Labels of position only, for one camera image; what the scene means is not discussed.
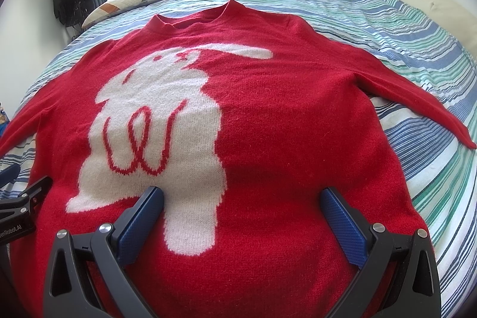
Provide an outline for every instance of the red knit fabric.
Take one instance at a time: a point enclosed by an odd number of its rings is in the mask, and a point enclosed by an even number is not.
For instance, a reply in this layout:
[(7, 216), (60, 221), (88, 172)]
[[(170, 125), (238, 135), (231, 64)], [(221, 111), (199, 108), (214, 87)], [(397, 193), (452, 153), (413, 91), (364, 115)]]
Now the red knit fabric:
[(320, 190), (391, 232), (426, 228), (365, 92), (476, 148), (433, 96), (297, 16), (230, 1), (96, 46), (2, 137), (0, 155), (37, 133), (30, 181), (53, 178), (37, 232), (11, 245), (22, 302), (41, 317), (59, 229), (92, 232), (157, 185), (165, 211), (126, 271), (158, 316), (324, 316), (355, 268)]

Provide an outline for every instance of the metal bolt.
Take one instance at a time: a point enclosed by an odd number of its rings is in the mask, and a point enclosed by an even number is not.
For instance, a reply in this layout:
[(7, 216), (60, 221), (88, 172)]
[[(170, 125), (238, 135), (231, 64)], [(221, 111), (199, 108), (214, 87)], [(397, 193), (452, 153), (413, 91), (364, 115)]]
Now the metal bolt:
[(68, 234), (68, 232), (66, 231), (66, 229), (60, 229), (56, 233), (56, 237), (58, 237), (59, 239), (63, 239), (63, 237), (65, 237), (67, 234)]
[(428, 233), (425, 231), (425, 229), (421, 229), (421, 228), (417, 230), (417, 234), (421, 236), (423, 239), (425, 239), (428, 236)]
[(386, 227), (381, 223), (374, 223), (373, 229), (378, 233), (383, 233), (386, 230)]
[(101, 233), (108, 233), (112, 228), (113, 228), (113, 226), (110, 223), (105, 223), (105, 224), (100, 225), (99, 231)]

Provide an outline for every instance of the blue striped duvet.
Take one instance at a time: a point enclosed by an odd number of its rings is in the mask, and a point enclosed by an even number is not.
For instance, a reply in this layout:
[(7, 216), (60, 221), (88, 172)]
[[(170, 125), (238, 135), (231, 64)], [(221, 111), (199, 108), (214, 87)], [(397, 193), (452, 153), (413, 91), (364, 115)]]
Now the blue striped duvet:
[[(87, 50), (144, 26), (152, 15), (181, 17), (227, 1), (164, 0), (97, 24), (52, 60), (22, 104), (49, 80), (69, 70)], [(262, 11), (297, 14), (328, 38), (367, 50), (436, 96), (477, 140), (474, 60), (420, 10), (399, 0), (237, 1)], [(442, 316), (451, 317), (476, 280), (476, 153), (430, 119), (381, 97), (370, 98), (401, 161), (413, 204), (429, 226), (441, 282)], [(32, 136), (0, 161), (0, 169), (13, 162), (22, 166), (17, 182), (4, 187), (0, 198), (16, 196), (25, 188), (34, 158)]]

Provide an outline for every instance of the sweater sleeve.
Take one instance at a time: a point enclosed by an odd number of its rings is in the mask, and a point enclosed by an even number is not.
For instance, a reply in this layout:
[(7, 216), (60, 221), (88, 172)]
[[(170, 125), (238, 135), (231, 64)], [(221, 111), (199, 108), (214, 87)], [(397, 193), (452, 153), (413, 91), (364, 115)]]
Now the sweater sleeve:
[[(110, 50), (115, 41), (108, 40), (90, 49), (81, 59), (81, 61), (88, 61), (94, 58), (99, 53)], [(23, 107), (20, 112), (11, 120), (2, 137), (0, 138), (0, 158), (2, 158), (8, 151), (13, 149), (17, 144), (23, 142), (26, 138), (38, 132), (38, 128), (42, 123), (48, 125), (49, 113), (58, 104), (62, 98), (61, 80), (70, 77), (71, 72), (75, 67), (68, 72), (63, 73), (54, 80), (48, 82), (44, 87), (32, 97), (32, 99)]]
[(426, 116), (447, 128), (469, 149), (477, 148), (470, 138), (467, 127), (445, 109), (439, 100), (411, 81), (388, 69), (381, 62), (380, 65), (379, 67), (376, 66), (376, 70), (373, 69), (373, 71), (355, 71), (360, 89), (407, 106), (415, 113)]
[[(295, 26), (299, 17), (293, 17)], [(469, 149), (475, 149), (469, 131), (462, 122), (450, 113), (430, 93), (424, 91), (408, 79), (388, 69), (371, 53), (351, 45), (331, 41), (314, 32), (312, 27), (301, 20), (300, 35), (308, 36), (315, 47), (329, 56), (334, 66), (353, 72), (360, 89), (404, 104), (417, 114), (426, 116), (451, 131)]]

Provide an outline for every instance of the rabbit ear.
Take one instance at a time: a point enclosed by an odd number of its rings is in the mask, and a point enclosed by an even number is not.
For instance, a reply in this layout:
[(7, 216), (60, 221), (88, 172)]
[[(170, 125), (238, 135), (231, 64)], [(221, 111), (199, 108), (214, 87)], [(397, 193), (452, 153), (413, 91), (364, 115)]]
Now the rabbit ear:
[(210, 49), (220, 52), (241, 55), (243, 57), (268, 60), (273, 57), (273, 53), (261, 47), (238, 45), (238, 44), (206, 44), (193, 47), (192, 49)]

